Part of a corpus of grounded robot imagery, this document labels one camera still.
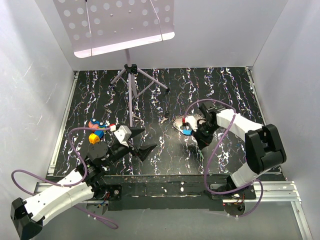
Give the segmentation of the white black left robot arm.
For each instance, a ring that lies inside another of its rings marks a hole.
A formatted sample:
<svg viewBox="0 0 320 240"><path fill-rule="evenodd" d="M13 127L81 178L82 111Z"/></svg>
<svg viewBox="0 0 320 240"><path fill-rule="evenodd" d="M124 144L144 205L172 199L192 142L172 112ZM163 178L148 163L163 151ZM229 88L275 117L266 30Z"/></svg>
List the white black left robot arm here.
<svg viewBox="0 0 320 240"><path fill-rule="evenodd" d="M119 200L122 187L103 180L105 168L127 154L144 161L157 146L154 143L136 147L130 142L144 128L111 124L90 131L87 155L75 169L44 191L26 199L18 197L11 203L10 218L21 240L32 239L50 220L82 201L95 199L106 204Z"/></svg>

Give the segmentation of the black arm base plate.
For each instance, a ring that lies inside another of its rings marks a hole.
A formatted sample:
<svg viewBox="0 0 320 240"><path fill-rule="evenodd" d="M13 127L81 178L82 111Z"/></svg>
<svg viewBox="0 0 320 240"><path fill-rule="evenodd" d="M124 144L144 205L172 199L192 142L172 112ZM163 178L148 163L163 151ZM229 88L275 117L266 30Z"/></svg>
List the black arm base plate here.
<svg viewBox="0 0 320 240"><path fill-rule="evenodd" d="M223 192L227 185L226 174L183 175L109 175L101 183L110 192L107 200L109 211L123 210L178 210L208 209L223 211L223 201L243 203L254 200L256 194L252 186L227 195L211 194Z"/></svg>

